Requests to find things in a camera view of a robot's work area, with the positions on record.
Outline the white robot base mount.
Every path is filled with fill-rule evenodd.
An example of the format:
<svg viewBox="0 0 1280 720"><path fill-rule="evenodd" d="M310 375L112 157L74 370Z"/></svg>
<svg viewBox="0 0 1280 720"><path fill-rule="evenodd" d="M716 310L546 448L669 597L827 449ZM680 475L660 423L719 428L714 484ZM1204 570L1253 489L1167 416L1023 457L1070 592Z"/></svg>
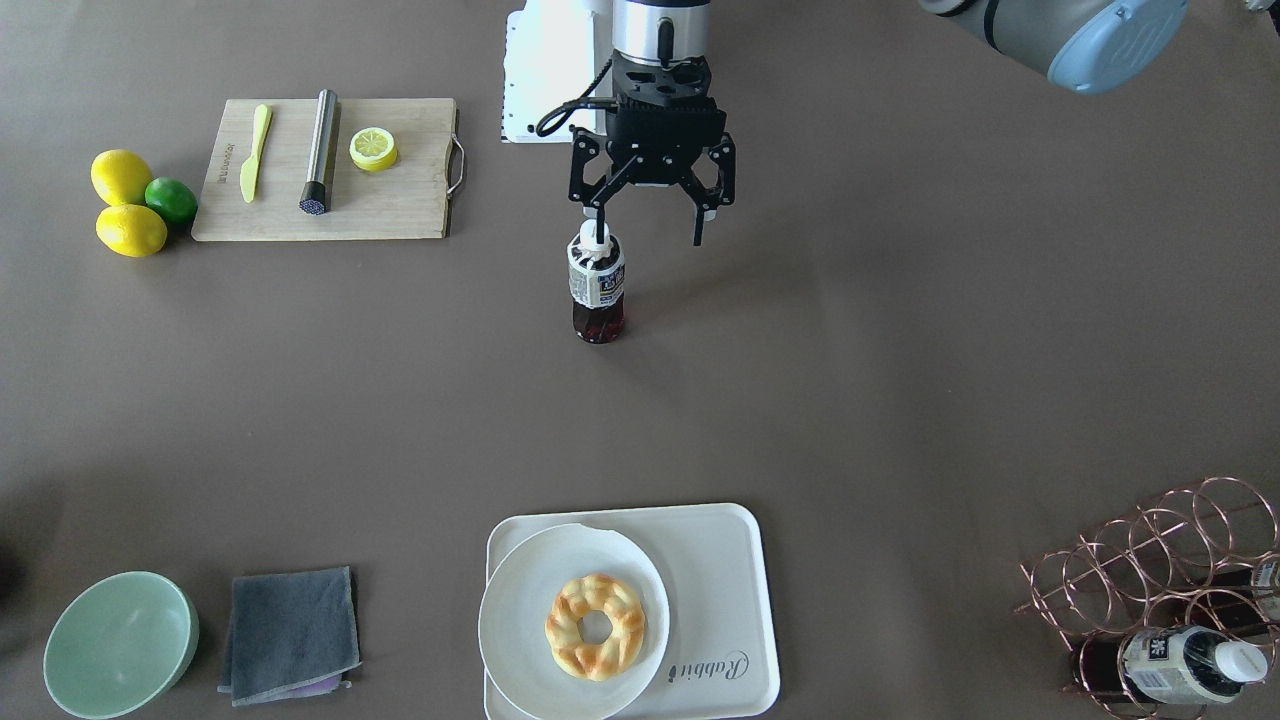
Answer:
<svg viewBox="0 0 1280 720"><path fill-rule="evenodd" d="M707 1L529 1L507 19L500 137L567 142L556 110L604 135L605 109L662 108L681 95L677 65L701 58Z"/></svg>

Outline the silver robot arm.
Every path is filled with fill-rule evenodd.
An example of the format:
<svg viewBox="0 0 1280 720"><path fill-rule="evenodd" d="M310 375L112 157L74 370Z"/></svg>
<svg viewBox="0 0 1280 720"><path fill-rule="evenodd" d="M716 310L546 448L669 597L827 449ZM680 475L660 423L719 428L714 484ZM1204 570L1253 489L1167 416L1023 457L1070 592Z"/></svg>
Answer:
<svg viewBox="0 0 1280 720"><path fill-rule="evenodd" d="M1082 95L1110 92L1139 74L1183 23L1185 1L925 1L996 53ZM692 242L736 199L735 143L710 95L707 1L617 1L611 91L584 94L547 114L554 129L581 109L602 110L600 135L572 131L570 200L585 217L585 249L609 243L607 204L626 186L680 187L692 201Z"/></svg>

